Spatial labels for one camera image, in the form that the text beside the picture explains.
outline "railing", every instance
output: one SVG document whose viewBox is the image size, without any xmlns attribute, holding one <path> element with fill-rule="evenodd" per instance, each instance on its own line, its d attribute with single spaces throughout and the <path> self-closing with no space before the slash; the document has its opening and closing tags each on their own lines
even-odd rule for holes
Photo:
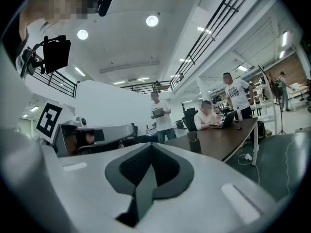
<svg viewBox="0 0 311 233">
<path fill-rule="evenodd" d="M 173 90 L 173 85 L 171 81 L 161 81 L 161 82 L 152 82 L 152 83 L 142 83 L 142 84 L 134 84 L 129 86 L 122 87 L 127 90 L 139 92 L 142 94 L 152 93 L 154 91 L 167 92 Z"/>
<path fill-rule="evenodd" d="M 232 17 L 239 12 L 239 8 L 244 2 L 245 0 L 222 0 L 205 29 L 184 58 L 184 62 L 180 65 L 174 78 L 172 78 L 173 89 L 180 82 L 180 77 L 184 77 L 205 50 L 217 40 L 220 32 Z"/>
<path fill-rule="evenodd" d="M 36 68 L 35 73 L 32 76 L 62 93 L 65 93 L 73 98 L 76 97 L 77 85 L 58 71 L 54 71 L 50 74 L 41 74 L 40 70 Z"/>
</svg>

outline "round ceiling light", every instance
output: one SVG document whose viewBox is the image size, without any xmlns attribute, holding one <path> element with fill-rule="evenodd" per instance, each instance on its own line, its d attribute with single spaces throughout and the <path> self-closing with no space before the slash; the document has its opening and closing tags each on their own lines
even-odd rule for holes
<svg viewBox="0 0 311 233">
<path fill-rule="evenodd" d="M 159 19 L 156 16 L 149 16 L 146 19 L 146 23 L 149 27 L 154 27 L 158 24 Z"/>
<path fill-rule="evenodd" d="M 86 30 L 81 29 L 78 31 L 77 36 L 80 40 L 85 40 L 88 37 L 88 33 Z"/>
</svg>

